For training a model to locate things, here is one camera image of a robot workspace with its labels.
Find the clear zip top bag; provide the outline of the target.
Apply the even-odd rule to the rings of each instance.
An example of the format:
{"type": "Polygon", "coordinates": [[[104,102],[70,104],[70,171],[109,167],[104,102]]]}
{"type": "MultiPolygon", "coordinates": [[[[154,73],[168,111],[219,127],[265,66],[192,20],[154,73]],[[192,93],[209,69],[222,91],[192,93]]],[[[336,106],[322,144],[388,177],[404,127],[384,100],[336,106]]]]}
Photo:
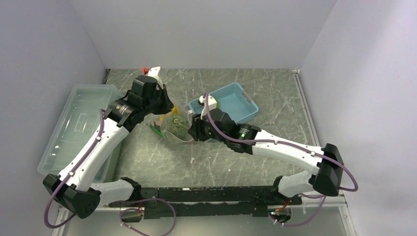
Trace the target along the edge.
{"type": "Polygon", "coordinates": [[[168,142],[176,144],[192,142],[193,138],[188,133],[192,126],[192,111],[186,110],[177,101],[173,104],[171,112],[157,115],[147,126],[168,142]]]}

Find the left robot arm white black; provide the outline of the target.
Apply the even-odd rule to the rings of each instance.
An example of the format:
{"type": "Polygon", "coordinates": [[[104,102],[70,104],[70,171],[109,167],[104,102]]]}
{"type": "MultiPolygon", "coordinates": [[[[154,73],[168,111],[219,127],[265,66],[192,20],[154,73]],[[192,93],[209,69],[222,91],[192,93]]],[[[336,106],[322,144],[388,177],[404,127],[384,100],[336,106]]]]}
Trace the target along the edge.
{"type": "Polygon", "coordinates": [[[98,170],[113,150],[149,114],[164,115],[174,105],[165,84],[158,75],[140,75],[134,79],[126,95],[103,111],[99,110],[99,126],[76,157],[59,174],[48,174],[43,185],[51,200],[84,219],[97,207],[124,201],[136,206],[141,200],[141,185],[123,177],[106,183],[93,183],[98,170]]]}

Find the light blue plastic basket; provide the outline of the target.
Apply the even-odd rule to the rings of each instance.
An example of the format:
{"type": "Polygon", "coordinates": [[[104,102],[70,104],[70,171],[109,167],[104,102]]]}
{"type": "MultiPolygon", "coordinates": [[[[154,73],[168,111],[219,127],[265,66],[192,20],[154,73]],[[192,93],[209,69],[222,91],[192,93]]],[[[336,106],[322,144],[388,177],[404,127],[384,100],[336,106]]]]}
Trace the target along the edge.
{"type": "Polygon", "coordinates": [[[235,123],[248,123],[259,111],[259,107],[237,83],[209,92],[223,112],[229,114],[235,123]]]}

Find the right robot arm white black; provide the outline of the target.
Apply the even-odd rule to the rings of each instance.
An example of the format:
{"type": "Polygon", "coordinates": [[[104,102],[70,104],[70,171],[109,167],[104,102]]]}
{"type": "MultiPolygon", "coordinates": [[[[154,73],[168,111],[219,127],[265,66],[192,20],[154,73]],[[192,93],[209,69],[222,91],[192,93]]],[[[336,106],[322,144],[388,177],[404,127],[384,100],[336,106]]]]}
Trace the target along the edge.
{"type": "Polygon", "coordinates": [[[295,195],[310,191],[332,197],[339,194],[343,163],[335,145],[303,146],[254,125],[236,124],[220,109],[211,110],[205,116],[192,114],[190,119],[188,133],[197,142],[213,139],[237,153],[263,155],[301,168],[301,173],[275,179],[271,190],[275,203],[283,204],[295,195]]]}

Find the green netted melon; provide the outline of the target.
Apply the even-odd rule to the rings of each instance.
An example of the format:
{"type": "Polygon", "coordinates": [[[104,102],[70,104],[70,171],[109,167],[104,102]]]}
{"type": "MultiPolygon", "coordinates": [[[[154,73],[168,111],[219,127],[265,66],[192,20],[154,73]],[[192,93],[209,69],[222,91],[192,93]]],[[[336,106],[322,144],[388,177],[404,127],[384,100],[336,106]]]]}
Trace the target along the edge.
{"type": "Polygon", "coordinates": [[[166,129],[169,133],[182,141],[188,141],[188,119],[184,116],[173,114],[168,116],[166,119],[166,129]]]}

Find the yellow banana bunch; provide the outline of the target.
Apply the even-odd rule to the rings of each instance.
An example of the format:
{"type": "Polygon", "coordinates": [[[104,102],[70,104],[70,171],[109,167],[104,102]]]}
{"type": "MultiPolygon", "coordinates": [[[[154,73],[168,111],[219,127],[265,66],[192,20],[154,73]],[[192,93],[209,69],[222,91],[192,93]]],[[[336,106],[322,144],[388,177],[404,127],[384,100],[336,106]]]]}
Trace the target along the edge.
{"type": "Polygon", "coordinates": [[[154,124],[156,125],[157,128],[161,128],[162,124],[164,123],[164,120],[169,116],[169,114],[165,114],[165,115],[158,115],[157,119],[155,120],[154,124]]]}

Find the green chili pepper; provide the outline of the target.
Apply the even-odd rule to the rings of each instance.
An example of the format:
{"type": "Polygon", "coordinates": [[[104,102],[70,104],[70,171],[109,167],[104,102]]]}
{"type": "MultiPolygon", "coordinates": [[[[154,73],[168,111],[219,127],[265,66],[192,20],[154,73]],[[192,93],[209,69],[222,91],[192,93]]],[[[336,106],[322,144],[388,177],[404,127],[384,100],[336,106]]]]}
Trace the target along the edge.
{"type": "Polygon", "coordinates": [[[150,125],[149,127],[154,133],[156,133],[157,135],[159,135],[162,138],[164,137],[163,133],[161,132],[161,130],[158,127],[153,126],[153,125],[150,125]]]}

